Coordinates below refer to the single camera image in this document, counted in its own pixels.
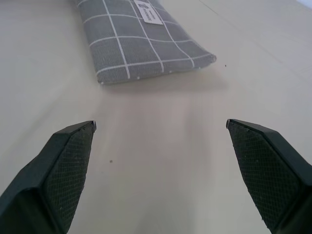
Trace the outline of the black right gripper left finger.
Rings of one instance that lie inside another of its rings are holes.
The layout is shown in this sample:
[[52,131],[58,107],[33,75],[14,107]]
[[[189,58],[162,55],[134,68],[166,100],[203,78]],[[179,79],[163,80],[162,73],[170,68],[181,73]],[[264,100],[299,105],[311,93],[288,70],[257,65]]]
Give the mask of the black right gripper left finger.
[[95,121],[52,134],[0,196],[0,234],[67,234],[84,189]]

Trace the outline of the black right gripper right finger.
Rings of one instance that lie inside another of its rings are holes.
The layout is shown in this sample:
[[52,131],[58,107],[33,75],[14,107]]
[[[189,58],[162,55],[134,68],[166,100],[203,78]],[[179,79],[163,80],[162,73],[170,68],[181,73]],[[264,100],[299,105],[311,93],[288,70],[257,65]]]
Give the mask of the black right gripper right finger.
[[228,119],[243,181],[271,234],[312,234],[312,165],[277,131]]

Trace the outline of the grey checked fabric pouch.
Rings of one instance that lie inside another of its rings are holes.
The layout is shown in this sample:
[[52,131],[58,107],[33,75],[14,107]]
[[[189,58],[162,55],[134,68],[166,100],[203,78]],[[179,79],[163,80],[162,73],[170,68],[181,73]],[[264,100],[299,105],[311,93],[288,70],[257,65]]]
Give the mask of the grey checked fabric pouch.
[[74,2],[100,84],[187,72],[216,61],[158,0]]

